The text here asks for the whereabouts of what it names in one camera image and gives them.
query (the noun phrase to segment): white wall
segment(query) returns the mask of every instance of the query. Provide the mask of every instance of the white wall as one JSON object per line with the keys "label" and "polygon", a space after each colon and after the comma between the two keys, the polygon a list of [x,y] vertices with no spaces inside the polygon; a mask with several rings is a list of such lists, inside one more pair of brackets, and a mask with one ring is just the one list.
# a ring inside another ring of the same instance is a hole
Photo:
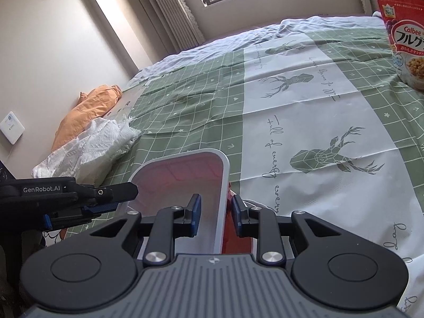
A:
{"label": "white wall", "polygon": [[141,44],[121,10],[120,3],[117,0],[96,0],[96,3],[137,68],[141,69],[152,65],[152,61],[144,49],[148,40],[143,39],[144,44]]}
{"label": "white wall", "polygon": [[201,0],[185,1],[206,39],[285,18],[363,15],[360,0],[223,0],[207,7]]}
{"label": "white wall", "polygon": [[15,177],[28,178],[79,92],[124,86],[131,75],[81,0],[0,0],[0,6],[0,120],[13,111],[25,127],[13,147],[0,133],[0,160]]}

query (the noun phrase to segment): bed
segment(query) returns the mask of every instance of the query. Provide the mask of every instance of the bed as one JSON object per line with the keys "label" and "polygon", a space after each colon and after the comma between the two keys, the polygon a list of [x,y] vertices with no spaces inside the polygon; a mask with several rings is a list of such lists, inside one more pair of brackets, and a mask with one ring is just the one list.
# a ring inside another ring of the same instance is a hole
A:
{"label": "bed", "polygon": [[378,16],[287,19],[169,56],[108,113],[143,133],[104,184],[151,159],[220,149],[242,197],[397,253],[410,273],[399,308],[423,316],[424,97],[391,57]]}

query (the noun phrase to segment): silver bolt head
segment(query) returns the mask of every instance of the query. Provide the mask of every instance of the silver bolt head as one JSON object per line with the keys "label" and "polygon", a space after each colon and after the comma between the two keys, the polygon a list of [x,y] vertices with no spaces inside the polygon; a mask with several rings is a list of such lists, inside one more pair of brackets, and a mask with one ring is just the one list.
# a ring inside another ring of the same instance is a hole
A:
{"label": "silver bolt head", "polygon": [[152,263],[160,263],[166,260],[166,255],[163,252],[154,251],[146,255],[146,259]]}
{"label": "silver bolt head", "polygon": [[268,263],[277,263],[283,259],[283,255],[279,252],[268,251],[262,255],[262,259]]}

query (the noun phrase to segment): gray ribbed panel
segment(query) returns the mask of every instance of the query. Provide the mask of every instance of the gray ribbed panel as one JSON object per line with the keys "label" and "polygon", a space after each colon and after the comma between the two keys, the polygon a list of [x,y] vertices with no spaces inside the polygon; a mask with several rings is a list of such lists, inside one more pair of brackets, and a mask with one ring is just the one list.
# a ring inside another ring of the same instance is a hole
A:
{"label": "gray ribbed panel", "polygon": [[65,315],[35,308],[28,318],[405,318],[395,308],[348,314],[309,302],[286,273],[250,255],[179,255],[145,271],[121,301],[92,313]]}

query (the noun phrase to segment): red packaging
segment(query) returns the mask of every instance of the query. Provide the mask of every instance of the red packaging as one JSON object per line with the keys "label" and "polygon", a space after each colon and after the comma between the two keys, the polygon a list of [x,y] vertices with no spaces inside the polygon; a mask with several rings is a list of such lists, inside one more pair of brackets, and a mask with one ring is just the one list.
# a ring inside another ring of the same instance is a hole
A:
{"label": "red packaging", "polygon": [[424,91],[424,0],[378,0],[403,82]]}

